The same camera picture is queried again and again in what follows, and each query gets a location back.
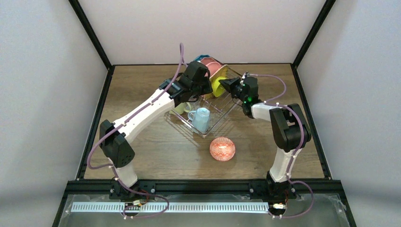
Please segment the yellow-green bowl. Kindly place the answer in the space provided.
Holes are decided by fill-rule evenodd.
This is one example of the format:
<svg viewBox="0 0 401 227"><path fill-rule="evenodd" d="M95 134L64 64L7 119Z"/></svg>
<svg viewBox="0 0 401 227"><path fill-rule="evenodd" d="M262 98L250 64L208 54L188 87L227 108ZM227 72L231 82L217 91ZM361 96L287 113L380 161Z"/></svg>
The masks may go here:
<svg viewBox="0 0 401 227"><path fill-rule="evenodd" d="M214 97L220 97L225 92L225 88L220 83L221 80L225 79L227 79L227 77L223 76L213 77L211 79L212 94Z"/></svg>

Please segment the pink polka dot plate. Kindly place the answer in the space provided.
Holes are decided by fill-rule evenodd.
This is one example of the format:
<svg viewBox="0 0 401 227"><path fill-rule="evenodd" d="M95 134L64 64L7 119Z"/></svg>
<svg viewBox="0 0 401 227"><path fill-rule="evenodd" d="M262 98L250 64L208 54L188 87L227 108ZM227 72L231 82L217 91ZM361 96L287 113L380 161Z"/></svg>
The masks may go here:
<svg viewBox="0 0 401 227"><path fill-rule="evenodd" d="M200 60L200 63L202 63L203 65L207 66L208 64L210 64L211 62L215 62L216 60L212 57L204 57Z"/></svg>

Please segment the blue polka dot plate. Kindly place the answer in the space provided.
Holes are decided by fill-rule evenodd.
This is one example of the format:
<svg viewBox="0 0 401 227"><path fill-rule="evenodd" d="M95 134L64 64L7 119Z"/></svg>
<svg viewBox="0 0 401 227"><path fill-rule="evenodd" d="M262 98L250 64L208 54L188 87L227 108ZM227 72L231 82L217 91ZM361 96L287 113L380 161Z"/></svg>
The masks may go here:
<svg viewBox="0 0 401 227"><path fill-rule="evenodd" d="M197 56L194 60L195 60L195 61L201 61L202 59L208 58L208 57L210 57L210 56L207 55L207 54L205 54L205 55L199 55L199 56Z"/></svg>

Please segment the light green mug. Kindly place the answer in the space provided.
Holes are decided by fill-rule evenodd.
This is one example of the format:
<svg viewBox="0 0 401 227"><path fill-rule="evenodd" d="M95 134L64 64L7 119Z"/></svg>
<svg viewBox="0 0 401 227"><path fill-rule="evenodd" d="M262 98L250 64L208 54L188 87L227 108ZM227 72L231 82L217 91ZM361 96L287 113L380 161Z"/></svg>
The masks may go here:
<svg viewBox="0 0 401 227"><path fill-rule="evenodd" d="M170 110L170 114L183 114L183 113L188 113L192 110L192 105L189 102L185 103L180 103L177 107L175 107L173 110Z"/></svg>

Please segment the light blue mug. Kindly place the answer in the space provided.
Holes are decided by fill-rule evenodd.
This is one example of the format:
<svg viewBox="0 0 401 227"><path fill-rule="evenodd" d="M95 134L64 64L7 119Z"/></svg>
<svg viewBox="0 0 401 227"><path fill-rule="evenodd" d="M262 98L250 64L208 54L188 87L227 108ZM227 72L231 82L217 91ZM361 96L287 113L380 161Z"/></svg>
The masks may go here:
<svg viewBox="0 0 401 227"><path fill-rule="evenodd" d="M201 107L196 110L190 111L187 114L188 119L191 121L194 130L205 133L209 128L210 110Z"/></svg>

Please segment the red patterned bowl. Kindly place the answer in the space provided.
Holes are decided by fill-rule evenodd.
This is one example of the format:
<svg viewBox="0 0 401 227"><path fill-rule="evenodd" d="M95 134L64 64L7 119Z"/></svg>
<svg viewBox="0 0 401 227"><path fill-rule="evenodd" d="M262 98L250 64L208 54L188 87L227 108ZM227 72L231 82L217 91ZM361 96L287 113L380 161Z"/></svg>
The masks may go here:
<svg viewBox="0 0 401 227"><path fill-rule="evenodd" d="M235 144L227 137L215 138L209 146L209 152L211 156L221 162L231 160L235 155Z"/></svg>

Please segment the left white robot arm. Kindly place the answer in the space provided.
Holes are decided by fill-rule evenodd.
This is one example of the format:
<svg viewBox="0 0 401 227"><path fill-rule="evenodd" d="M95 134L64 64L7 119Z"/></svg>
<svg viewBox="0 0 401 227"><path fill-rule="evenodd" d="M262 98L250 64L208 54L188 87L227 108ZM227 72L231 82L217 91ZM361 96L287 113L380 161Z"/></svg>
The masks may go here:
<svg viewBox="0 0 401 227"><path fill-rule="evenodd" d="M181 103L212 92L210 70L198 61L188 64L184 72L166 79L141 105L125 116L100 125L100 149L111 163L118 180L132 187L138 180L133 166L135 152L130 143L156 118Z"/></svg>

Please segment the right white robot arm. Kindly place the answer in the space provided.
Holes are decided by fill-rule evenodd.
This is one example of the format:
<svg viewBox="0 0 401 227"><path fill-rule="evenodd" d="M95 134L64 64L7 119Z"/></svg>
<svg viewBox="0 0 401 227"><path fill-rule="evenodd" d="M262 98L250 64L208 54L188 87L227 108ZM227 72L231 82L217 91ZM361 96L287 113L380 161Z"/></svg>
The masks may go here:
<svg viewBox="0 0 401 227"><path fill-rule="evenodd" d="M232 98L242 102L241 107L247 117L271 123L272 135L278 148L268 175L275 183L288 181L299 152L312 136L301 106L260 100L256 77L223 79L220 84Z"/></svg>

